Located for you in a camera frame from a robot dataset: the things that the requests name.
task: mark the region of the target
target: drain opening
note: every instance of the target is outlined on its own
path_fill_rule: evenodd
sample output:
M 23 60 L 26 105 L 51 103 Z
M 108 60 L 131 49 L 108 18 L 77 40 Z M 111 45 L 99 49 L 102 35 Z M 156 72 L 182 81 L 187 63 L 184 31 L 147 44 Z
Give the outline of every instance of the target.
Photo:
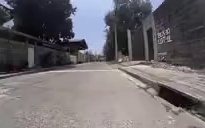
M 163 86 L 160 86 L 159 97 L 163 98 L 176 107 L 185 109 L 191 109 L 198 103 L 189 97 L 183 96 L 182 94 Z

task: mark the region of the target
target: street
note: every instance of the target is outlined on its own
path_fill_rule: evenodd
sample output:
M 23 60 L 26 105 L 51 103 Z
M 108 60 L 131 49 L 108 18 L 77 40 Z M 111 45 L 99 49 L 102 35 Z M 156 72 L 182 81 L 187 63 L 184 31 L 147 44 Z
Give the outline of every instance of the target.
M 106 63 L 0 80 L 0 128 L 205 128 Z

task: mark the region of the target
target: graffiti on wall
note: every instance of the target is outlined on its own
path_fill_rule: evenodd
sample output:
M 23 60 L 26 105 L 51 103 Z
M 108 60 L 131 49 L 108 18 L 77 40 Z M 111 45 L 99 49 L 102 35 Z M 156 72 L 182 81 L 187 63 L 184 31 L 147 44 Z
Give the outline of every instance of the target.
M 170 36 L 170 28 L 157 33 L 158 44 L 170 43 L 172 42 Z

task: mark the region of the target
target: curb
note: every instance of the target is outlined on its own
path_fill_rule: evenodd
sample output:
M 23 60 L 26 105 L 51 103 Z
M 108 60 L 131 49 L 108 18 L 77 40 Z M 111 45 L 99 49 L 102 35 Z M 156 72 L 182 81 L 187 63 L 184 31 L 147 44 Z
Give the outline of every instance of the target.
M 32 70 L 24 71 L 24 72 L 5 74 L 5 75 L 0 75 L 0 79 L 10 78 L 10 77 L 14 77 L 14 76 L 28 75 L 28 74 L 38 73 L 38 72 L 46 72 L 46 71 L 50 71 L 50 70 L 56 70 L 56 69 L 59 69 L 61 67 L 68 68 L 69 66 L 73 66 L 73 65 L 64 65 L 64 66 L 57 66 L 57 67 L 51 67 L 51 68 L 39 68 L 39 69 L 32 69 Z
M 137 79 L 137 80 L 147 84 L 149 87 L 155 89 L 158 92 L 158 94 L 159 94 L 159 88 L 162 88 L 162 87 L 163 88 L 167 88 L 165 85 L 162 85 L 162 84 L 156 83 L 154 81 L 151 81 L 149 79 L 146 79 L 144 77 L 141 77 L 141 76 L 139 76 L 139 75 L 137 75 L 135 73 L 132 73 L 132 72 L 130 72 L 130 71 L 124 69 L 124 68 L 118 68 L 118 69 L 120 71 L 122 71 L 122 72 L 124 72 L 124 73 L 126 73 L 126 74 L 128 74 L 130 76 L 132 76 L 133 78 L 135 78 L 135 79 Z M 205 102 L 200 101 L 199 99 L 195 99 L 194 97 L 191 97 L 191 96 L 185 94 L 184 92 L 180 92 L 180 91 L 175 90 L 173 88 L 167 88 L 167 89 L 172 90 L 172 91 L 178 93 L 181 96 L 187 97 L 187 98 L 195 101 L 196 104 L 191 109 L 189 109 L 189 111 L 192 114 L 198 116 L 199 118 L 201 118 L 202 120 L 205 121 Z
M 20 75 L 27 75 L 27 74 L 32 74 L 32 73 L 37 73 L 37 72 L 42 72 L 45 70 L 30 70 L 30 71 L 25 71 L 25 72 L 19 72 L 19 73 L 11 73 L 11 74 L 5 74 L 5 75 L 0 75 L 0 79 L 5 79 L 5 78 L 10 78 L 14 76 L 20 76 Z

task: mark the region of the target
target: utility pole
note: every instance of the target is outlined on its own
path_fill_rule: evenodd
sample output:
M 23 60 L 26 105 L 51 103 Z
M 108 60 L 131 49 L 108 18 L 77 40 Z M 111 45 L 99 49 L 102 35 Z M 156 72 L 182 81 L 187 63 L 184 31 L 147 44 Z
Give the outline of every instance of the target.
M 115 12 L 114 12 L 114 16 L 116 16 L 116 11 L 117 11 L 117 4 L 118 4 L 118 0 L 116 0 L 116 2 L 114 3 L 114 8 L 115 8 Z M 117 34 L 117 23 L 115 20 L 115 24 L 114 24 L 114 35 L 115 35 L 115 60 L 118 61 L 118 34 Z
M 127 36 L 128 36 L 128 56 L 129 56 L 129 61 L 132 61 L 132 35 L 130 29 L 127 29 Z

